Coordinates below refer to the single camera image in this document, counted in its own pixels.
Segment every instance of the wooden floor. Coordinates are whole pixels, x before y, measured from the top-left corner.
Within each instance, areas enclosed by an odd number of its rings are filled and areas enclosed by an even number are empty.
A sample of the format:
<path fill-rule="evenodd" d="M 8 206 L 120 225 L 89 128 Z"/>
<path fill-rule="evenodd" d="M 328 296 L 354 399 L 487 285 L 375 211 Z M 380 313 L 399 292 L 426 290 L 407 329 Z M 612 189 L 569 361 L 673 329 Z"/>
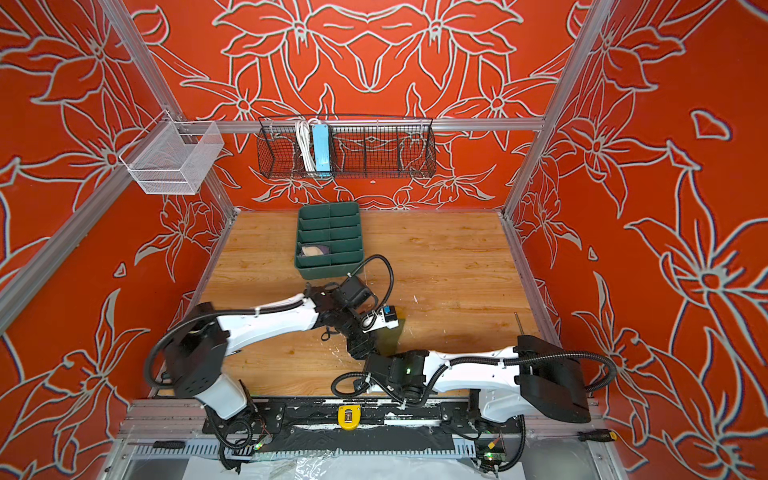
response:
<path fill-rule="evenodd" d="M 514 345 L 538 335 L 531 308 L 495 213 L 371 212 L 362 216 L 366 255 L 381 253 L 395 272 L 389 304 L 406 323 L 398 351 L 472 353 Z M 202 301 L 218 309 L 244 308 L 301 293 L 293 267 L 296 212 L 242 213 Z M 362 276 L 382 296 L 389 278 L 375 261 Z M 314 280 L 324 284 L 331 280 Z M 224 371 L 251 394 L 330 395 L 341 373 L 360 371 L 341 335 L 320 341 L 321 329 L 288 333 L 227 357 Z"/>

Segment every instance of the floral pattern wall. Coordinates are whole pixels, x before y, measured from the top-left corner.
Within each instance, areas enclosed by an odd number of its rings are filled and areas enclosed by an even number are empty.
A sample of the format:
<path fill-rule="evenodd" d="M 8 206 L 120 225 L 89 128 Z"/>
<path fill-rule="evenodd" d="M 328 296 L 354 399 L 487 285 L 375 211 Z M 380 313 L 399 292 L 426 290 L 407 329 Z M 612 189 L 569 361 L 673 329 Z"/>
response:
<path fill-rule="evenodd" d="M 631 478 L 768 472 L 766 45 L 765 2 L 619 0 L 513 214 Z"/>
<path fill-rule="evenodd" d="M 186 116 L 542 116 L 588 0 L 127 0 Z M 253 135 L 216 171 L 244 210 L 357 200 L 377 209 L 500 207 L 534 134 L 441 134 L 431 179 L 270 180 Z"/>
<path fill-rule="evenodd" d="M 93 0 L 0 5 L 0 289 L 160 108 Z"/>
<path fill-rule="evenodd" d="M 0 288 L 160 108 L 91 0 L 0 5 Z M 0 341 L 0 478 L 96 478 L 140 366 L 183 316 L 224 216 L 200 195 L 123 192 Z"/>
<path fill-rule="evenodd" d="M 183 318 L 219 240 L 212 198 L 131 184 L 2 335 L 0 478 L 101 472 L 149 391 L 146 355 Z"/>

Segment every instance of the metal rail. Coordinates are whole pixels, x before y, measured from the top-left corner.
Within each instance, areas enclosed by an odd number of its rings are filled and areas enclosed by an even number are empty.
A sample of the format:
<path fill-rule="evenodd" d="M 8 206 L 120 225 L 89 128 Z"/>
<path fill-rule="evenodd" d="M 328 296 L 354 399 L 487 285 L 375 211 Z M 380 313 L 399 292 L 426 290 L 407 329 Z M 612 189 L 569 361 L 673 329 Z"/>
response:
<path fill-rule="evenodd" d="M 271 121 L 274 127 L 294 127 L 295 121 Z M 381 118 L 379 120 L 324 120 L 331 127 L 396 127 L 413 125 L 414 120 L 407 118 Z M 199 135 L 205 133 L 209 121 L 180 121 L 176 125 L 183 134 Z M 219 132 L 222 134 L 255 134 L 261 129 L 258 121 L 217 121 Z M 432 121 L 435 133 L 456 131 L 540 131 L 544 118 L 436 118 Z"/>
<path fill-rule="evenodd" d="M 149 51 L 149 47 L 141 38 L 141 34 L 134 24 L 134 19 L 131 18 L 128 9 L 125 8 L 125 4 L 121 0 L 99 0 L 99 3 L 101 3 L 101 8 L 104 10 L 110 26 L 114 28 L 118 37 L 123 41 L 134 65 L 152 90 L 157 103 L 174 120 L 186 120 L 181 106 L 176 101 L 168 82 L 165 81 L 165 77 L 154 61 L 152 52 Z"/>
<path fill-rule="evenodd" d="M 154 140 L 159 130 L 160 128 L 157 127 L 152 129 L 147 136 L 138 141 L 136 148 L 131 151 L 126 161 L 132 162 Z M 116 168 L 29 260 L 29 263 L 11 279 L 0 292 L 0 333 L 13 323 L 72 253 L 72 250 L 80 244 L 91 228 L 131 184 L 131 181 L 133 180 L 128 170 L 122 167 Z"/>
<path fill-rule="evenodd" d="M 592 46 L 595 40 L 597 40 L 608 14 L 611 12 L 613 4 L 614 0 L 597 0 L 589 8 L 587 20 L 584 22 L 578 37 L 576 37 L 571 55 L 568 57 L 563 74 L 547 106 L 544 124 L 539 129 L 538 134 L 536 134 L 536 138 L 523 160 L 523 165 L 518 170 L 515 185 L 504 202 L 504 215 L 507 218 L 512 215 L 511 212 L 515 209 L 520 199 L 522 199 L 525 188 L 528 186 L 528 180 L 530 180 L 536 164 L 541 159 L 549 139 L 554 134 L 554 129 L 560 121 L 560 116 L 563 115 L 563 110 L 576 85 L 576 80 L 578 80 L 579 74 L 587 62 L 589 52 L 592 50 Z"/>

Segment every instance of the yellow tape measure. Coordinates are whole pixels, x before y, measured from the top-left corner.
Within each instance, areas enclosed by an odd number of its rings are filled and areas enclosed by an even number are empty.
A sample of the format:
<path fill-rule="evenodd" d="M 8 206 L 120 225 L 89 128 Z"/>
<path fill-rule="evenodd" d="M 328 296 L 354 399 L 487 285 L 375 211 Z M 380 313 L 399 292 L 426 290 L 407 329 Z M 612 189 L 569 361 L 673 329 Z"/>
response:
<path fill-rule="evenodd" d="M 360 425 L 360 406 L 342 405 L 339 407 L 339 425 L 345 430 L 354 430 Z"/>

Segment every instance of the white power cord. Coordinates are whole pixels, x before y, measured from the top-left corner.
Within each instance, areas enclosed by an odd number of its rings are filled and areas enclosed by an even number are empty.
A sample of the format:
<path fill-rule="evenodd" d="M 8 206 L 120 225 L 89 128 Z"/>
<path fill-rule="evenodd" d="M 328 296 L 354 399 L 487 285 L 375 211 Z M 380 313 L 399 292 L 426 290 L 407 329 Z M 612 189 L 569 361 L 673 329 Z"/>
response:
<path fill-rule="evenodd" d="M 301 157 L 304 160 L 304 168 L 308 172 L 315 171 L 315 159 L 312 158 L 312 151 L 310 150 L 310 123 L 316 122 L 320 124 L 320 120 L 316 118 L 310 118 L 307 120 L 296 121 L 296 142 L 299 144 L 301 150 Z"/>

